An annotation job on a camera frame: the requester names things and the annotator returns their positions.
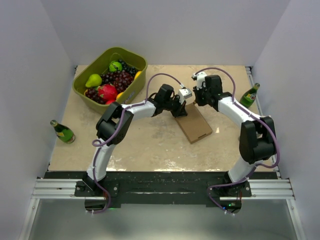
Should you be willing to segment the brown cardboard express box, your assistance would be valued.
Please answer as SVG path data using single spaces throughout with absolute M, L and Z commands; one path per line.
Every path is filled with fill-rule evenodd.
M 194 144 L 213 133 L 212 128 L 195 104 L 186 105 L 185 110 L 187 116 L 177 117 L 175 120 L 190 144 Z

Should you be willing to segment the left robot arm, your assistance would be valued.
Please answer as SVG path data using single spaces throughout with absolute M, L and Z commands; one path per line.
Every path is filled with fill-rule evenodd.
M 86 191 L 99 196 L 104 190 L 102 181 L 115 147 L 125 138 L 131 123 L 135 120 L 152 118 L 163 111 L 171 112 L 175 118 L 187 116 L 186 99 L 192 96 L 190 89 L 182 87 L 174 94 L 171 85 L 163 84 L 158 92 L 134 104 L 112 103 L 96 124 L 97 139 L 92 142 L 96 147 L 92 163 L 82 178 Z

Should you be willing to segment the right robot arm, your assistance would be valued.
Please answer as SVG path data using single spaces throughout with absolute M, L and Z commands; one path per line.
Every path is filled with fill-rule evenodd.
M 244 109 L 231 93 L 223 92 L 218 75 L 199 72 L 193 74 L 192 79 L 196 81 L 195 102 L 199 106 L 209 105 L 240 128 L 240 157 L 227 172 L 227 181 L 222 185 L 223 192 L 233 197 L 241 190 L 240 183 L 246 181 L 257 166 L 278 153 L 274 121 Z

